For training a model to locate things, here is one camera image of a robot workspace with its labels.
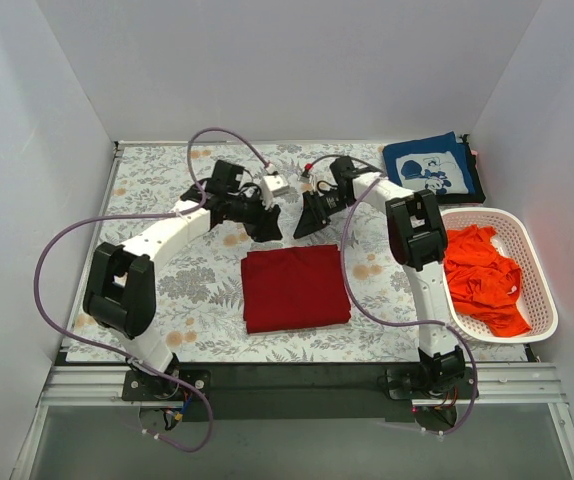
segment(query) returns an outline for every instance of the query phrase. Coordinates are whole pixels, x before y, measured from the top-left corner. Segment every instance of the gray flower pattern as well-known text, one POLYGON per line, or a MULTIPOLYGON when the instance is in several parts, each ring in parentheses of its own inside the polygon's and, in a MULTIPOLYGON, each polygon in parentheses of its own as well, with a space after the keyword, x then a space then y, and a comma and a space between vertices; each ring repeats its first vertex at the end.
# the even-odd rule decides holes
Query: gray flower pattern
MULTIPOLYGON (((394 362, 418 359, 417 327, 388 328, 365 318, 352 307, 349 323, 326 328, 248 335, 243 313, 240 261, 249 251, 291 246, 339 244, 346 212, 334 216, 325 230, 300 240, 291 235, 301 214, 299 182, 306 163, 344 153, 383 167, 382 144, 260 144, 258 150, 287 177, 290 191, 277 202, 283 240, 253 243, 242 225, 225 222, 180 252, 157 272, 155 328, 184 362, 394 362)), ((211 173, 215 159, 244 165, 258 177, 260 164, 243 145, 200 145, 194 153, 199 178, 211 173)), ((127 146, 113 179, 106 214, 163 212, 191 185, 184 146, 127 146)), ((325 161, 316 166, 318 180, 332 181, 325 161)), ((99 241, 120 243, 152 222, 106 222, 99 241)), ((352 289, 365 307, 392 322, 415 320, 409 282, 394 261, 384 217, 361 205, 353 220, 346 252, 352 289)), ((118 346, 111 333, 84 315, 73 317, 75 333, 118 346)), ((104 350, 69 344, 69 361, 118 361, 104 350)), ((482 361, 524 361, 522 345, 471 344, 482 361)))

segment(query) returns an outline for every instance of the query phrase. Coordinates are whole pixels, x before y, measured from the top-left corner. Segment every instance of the red cloth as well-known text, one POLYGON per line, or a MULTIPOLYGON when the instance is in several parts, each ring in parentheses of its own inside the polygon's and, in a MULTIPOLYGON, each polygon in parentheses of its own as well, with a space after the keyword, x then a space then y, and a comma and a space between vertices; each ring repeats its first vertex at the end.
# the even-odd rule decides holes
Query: red cloth
POLYGON ((485 322, 497 337, 514 337, 531 330, 516 308, 522 272, 496 251, 494 235, 493 227, 478 225, 448 230, 445 274, 457 312, 485 322))
POLYGON ((324 327, 351 317, 335 245, 249 252, 241 273, 248 333, 324 327))

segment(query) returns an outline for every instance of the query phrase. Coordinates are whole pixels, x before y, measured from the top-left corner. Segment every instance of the gray wall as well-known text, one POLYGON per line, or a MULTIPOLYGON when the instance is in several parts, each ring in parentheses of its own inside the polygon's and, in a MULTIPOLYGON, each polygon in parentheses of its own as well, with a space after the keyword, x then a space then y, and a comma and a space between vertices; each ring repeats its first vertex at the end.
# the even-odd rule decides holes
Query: gray wall
POLYGON ((544 0, 473 133, 491 203, 525 221, 553 290, 559 329, 535 348, 574 418, 574 1, 544 0))
POLYGON ((541 0, 38 0, 113 140, 473 128, 541 0))
MULTIPOLYGON (((43 245, 96 213, 112 144, 34 0, 0 1, 0 479, 31 423, 58 338, 33 305, 43 245)), ((65 322, 89 232, 48 259, 44 296, 65 322)))

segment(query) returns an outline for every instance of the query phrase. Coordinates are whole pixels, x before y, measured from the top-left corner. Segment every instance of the blue cloth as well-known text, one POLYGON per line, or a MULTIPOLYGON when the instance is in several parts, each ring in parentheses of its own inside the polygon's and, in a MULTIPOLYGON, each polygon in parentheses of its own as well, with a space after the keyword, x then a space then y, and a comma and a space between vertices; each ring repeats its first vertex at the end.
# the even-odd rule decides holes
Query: blue cloth
POLYGON ((476 193, 466 147, 454 132, 387 145, 383 157, 389 179, 402 187, 437 195, 476 193))

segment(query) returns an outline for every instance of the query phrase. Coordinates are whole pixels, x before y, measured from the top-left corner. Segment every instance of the plastic basket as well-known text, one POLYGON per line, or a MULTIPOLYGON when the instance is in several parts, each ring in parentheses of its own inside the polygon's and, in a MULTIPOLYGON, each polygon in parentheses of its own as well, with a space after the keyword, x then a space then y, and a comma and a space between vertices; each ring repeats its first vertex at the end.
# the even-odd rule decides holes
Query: plastic basket
POLYGON ((510 338, 496 337, 480 320, 457 313, 447 280, 444 280, 452 323, 465 338, 490 343, 528 343, 539 342, 553 335, 558 327, 558 312, 534 247, 521 221, 503 210, 482 207, 446 210, 442 217, 448 230, 462 230, 473 224, 494 227, 497 233, 491 240, 492 244, 501 255, 514 259, 523 273, 522 291, 516 305, 531 326, 531 331, 510 338))

